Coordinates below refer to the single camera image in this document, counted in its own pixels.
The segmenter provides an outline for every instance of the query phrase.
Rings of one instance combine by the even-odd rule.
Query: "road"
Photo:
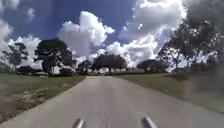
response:
[[[223,128],[224,116],[113,77],[87,77],[50,101],[20,114],[0,128],[141,128],[149,116],[158,128]]]

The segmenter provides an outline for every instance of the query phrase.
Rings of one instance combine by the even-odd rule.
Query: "cumulus cloud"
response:
[[[15,43],[23,43],[27,48],[29,56],[28,60],[23,60],[21,65],[30,65],[33,68],[41,68],[40,63],[34,63],[34,58],[36,57],[34,51],[36,50],[40,42],[41,40],[39,38],[29,35],[28,37],[18,37],[16,40],[10,39],[6,43],[10,45],[13,45]]]
[[[124,45],[121,45],[120,42],[114,42],[107,46],[106,50],[109,53],[123,56],[128,66],[133,67],[139,61],[155,58],[152,49],[157,47],[157,42],[154,40],[154,36],[149,35],[142,40],[134,40]]]
[[[27,10],[27,16],[28,16],[28,18],[27,18],[27,22],[32,21],[33,18],[35,17],[35,10],[34,10],[33,8],[29,8],[29,9]]]
[[[20,3],[21,0],[0,0],[0,11],[4,11],[4,9],[16,10]]]
[[[118,51],[125,49],[135,62],[155,58],[160,47],[168,40],[169,32],[185,16],[181,0],[137,0],[132,20],[127,22],[119,35],[120,39],[130,43],[121,48],[115,43],[113,47],[117,47]]]
[[[67,21],[63,24],[58,37],[76,51],[78,56],[88,56],[91,47],[101,46],[114,29],[104,25],[94,14],[82,11],[79,24]]]
[[[6,6],[12,8],[12,9],[17,9],[21,0],[6,0]]]
[[[5,39],[7,39],[12,32],[13,27],[0,19],[0,55],[2,55],[3,50],[8,50],[8,45],[5,42]]]

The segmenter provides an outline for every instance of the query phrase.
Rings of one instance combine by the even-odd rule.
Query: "shrub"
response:
[[[60,76],[72,76],[74,72],[72,69],[69,68],[62,68],[60,69]]]

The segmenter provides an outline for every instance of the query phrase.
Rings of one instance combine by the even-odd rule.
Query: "grass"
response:
[[[211,80],[208,74],[141,74],[121,77],[224,114],[224,93],[219,91],[224,80],[219,80],[220,84],[214,84],[216,80]]]
[[[0,123],[68,90],[84,79],[0,74]]]

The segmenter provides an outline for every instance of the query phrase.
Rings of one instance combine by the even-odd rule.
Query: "blue sky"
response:
[[[181,0],[0,0],[0,56],[22,42],[32,65],[39,42],[58,37],[77,59],[108,51],[134,66],[156,57],[184,15]]]
[[[134,0],[32,0],[19,5],[19,11],[6,11],[3,18],[14,27],[13,38],[32,34],[40,39],[54,38],[65,21],[79,22],[81,11],[88,11],[116,29],[108,42],[115,41],[119,30],[132,17]],[[32,22],[24,22],[25,11],[35,10]]]

